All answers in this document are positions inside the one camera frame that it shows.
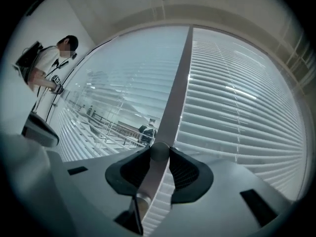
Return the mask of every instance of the black rectangular slot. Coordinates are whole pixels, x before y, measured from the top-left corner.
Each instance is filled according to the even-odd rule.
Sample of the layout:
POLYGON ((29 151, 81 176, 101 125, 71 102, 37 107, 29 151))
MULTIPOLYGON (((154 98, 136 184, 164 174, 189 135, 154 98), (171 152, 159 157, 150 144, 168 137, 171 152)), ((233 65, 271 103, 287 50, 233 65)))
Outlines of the black rectangular slot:
POLYGON ((240 195, 249 206, 261 227, 277 217, 276 213, 254 190, 240 192, 240 195))
POLYGON ((72 169, 68 169, 68 173, 72 176, 72 175, 76 175, 79 174, 81 172, 87 171, 88 169, 86 167, 78 167, 78 168, 72 168, 72 169))

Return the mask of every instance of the white wall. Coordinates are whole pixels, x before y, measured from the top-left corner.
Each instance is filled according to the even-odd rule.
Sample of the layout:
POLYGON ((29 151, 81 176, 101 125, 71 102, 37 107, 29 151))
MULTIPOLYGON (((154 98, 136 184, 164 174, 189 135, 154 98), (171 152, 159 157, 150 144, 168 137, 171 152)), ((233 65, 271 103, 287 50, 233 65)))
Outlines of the white wall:
MULTIPOLYGON (((54 73, 63 81, 80 59, 95 47, 95 43, 67 0, 46 0, 31 16, 23 18, 11 39, 4 59, 6 62, 14 64, 23 50, 30 47, 34 42, 39 41, 46 47, 55 45, 67 35, 75 35, 79 40, 79 47, 76 51, 77 58, 74 61, 70 59, 67 66, 54 73)), ((54 95, 51 93, 46 94, 46 97, 41 101, 37 114, 46 118, 53 97, 54 95)))

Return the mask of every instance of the glass pane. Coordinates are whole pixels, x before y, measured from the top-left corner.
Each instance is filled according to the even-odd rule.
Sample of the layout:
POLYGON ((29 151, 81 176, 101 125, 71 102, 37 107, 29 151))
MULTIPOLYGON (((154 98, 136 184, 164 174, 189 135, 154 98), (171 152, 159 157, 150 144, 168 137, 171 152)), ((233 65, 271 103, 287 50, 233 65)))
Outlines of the glass pane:
POLYGON ((63 161, 153 143, 188 28, 156 27, 125 34, 87 59, 50 121, 60 136, 63 161))
POLYGON ((261 51, 194 29, 191 70, 174 146, 244 165, 295 200, 306 165, 302 109, 294 80, 261 51))

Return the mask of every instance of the black glove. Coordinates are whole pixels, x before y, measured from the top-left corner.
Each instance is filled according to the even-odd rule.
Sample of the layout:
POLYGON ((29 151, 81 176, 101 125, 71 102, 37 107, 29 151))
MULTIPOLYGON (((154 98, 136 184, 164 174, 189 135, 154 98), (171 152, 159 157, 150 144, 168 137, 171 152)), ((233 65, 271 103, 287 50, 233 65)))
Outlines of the black glove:
POLYGON ((63 92, 64 92, 64 88, 61 84, 56 85, 55 90, 51 91, 51 93, 56 94, 56 95, 60 95, 63 92))

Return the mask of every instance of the black rectangle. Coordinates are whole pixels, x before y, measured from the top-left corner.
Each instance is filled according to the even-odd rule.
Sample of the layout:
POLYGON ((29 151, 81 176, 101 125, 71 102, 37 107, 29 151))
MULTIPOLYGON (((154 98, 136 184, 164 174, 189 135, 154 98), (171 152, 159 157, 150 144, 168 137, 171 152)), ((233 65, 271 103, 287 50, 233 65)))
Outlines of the black rectangle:
POLYGON ((81 172, 87 171, 88 169, 86 167, 78 167, 78 168, 72 168, 72 169, 68 169, 68 173, 72 176, 72 175, 76 175, 79 174, 81 172))
POLYGON ((254 190, 240 192, 240 195, 249 206, 261 227, 277 217, 276 213, 254 190))

